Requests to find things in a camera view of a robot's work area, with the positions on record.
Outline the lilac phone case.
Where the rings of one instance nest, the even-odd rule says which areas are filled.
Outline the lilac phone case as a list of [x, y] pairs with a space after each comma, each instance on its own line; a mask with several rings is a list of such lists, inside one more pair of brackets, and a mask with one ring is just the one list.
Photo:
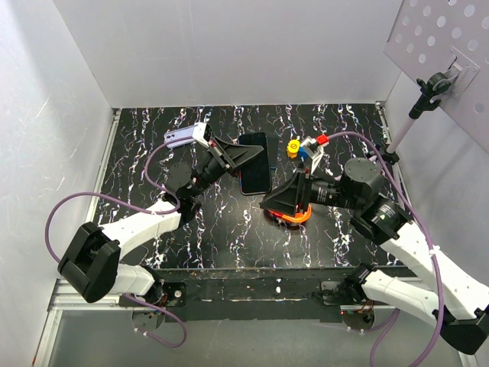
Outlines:
[[193, 137], [194, 129], [193, 126], [189, 126], [168, 132], [164, 136], [164, 143], [168, 148], [177, 148], [179, 146], [192, 144], [195, 141], [195, 138]]

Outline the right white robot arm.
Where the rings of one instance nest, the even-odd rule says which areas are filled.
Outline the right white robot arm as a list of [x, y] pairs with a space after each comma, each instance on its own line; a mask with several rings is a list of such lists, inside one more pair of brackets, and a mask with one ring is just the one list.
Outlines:
[[354, 229], [400, 259], [427, 288], [360, 264], [319, 296], [327, 304], [367, 300], [389, 304], [438, 327], [451, 347], [474, 355], [488, 338], [488, 287], [429, 245], [413, 217], [381, 194], [383, 184], [383, 176], [365, 158], [348, 160], [338, 180], [314, 176], [300, 166], [286, 183], [264, 197], [260, 207], [277, 219], [308, 213], [312, 203], [351, 210]]

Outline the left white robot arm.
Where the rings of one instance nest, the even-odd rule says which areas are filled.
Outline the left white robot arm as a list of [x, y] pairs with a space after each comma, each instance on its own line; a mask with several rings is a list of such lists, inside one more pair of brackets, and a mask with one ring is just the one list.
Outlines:
[[164, 233], [190, 222], [198, 201], [224, 174], [236, 174], [264, 152], [260, 145], [234, 145], [220, 138], [201, 140], [207, 151], [197, 169], [178, 163], [169, 169], [163, 196], [147, 209], [102, 226], [79, 227], [63, 257], [59, 273], [88, 303], [109, 294], [130, 294], [153, 306], [164, 298], [164, 280], [153, 270], [123, 262], [126, 255]]

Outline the red orange oval tray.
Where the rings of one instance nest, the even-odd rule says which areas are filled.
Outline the red orange oval tray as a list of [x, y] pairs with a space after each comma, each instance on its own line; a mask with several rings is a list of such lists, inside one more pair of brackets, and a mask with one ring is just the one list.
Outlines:
[[298, 228], [301, 225], [304, 225], [309, 218], [311, 217], [313, 212], [312, 206], [309, 204], [305, 211], [299, 211], [293, 216], [289, 216], [283, 213], [279, 213], [273, 210], [266, 210], [265, 213], [278, 225], [286, 226], [289, 228]]

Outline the blue cube toy block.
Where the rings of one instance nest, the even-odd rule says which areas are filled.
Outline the blue cube toy block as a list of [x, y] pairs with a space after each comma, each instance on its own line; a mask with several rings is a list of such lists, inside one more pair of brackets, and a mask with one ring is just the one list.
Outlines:
[[299, 157], [305, 161], [306, 159], [309, 158], [309, 155], [308, 153], [306, 152], [306, 149], [304, 147], [300, 147], [299, 149]]

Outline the yellow round toy block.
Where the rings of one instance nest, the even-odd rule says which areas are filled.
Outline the yellow round toy block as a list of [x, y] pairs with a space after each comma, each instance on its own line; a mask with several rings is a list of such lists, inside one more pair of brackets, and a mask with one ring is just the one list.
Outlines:
[[300, 151], [300, 141], [297, 139], [290, 140], [287, 144], [287, 156], [291, 159], [298, 157]]

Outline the perforated lilac panel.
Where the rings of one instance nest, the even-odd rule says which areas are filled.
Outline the perforated lilac panel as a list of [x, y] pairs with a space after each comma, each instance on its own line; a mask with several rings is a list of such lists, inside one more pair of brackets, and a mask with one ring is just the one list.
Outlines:
[[384, 53], [412, 81], [444, 73], [440, 108], [488, 148], [488, 3], [404, 1]]

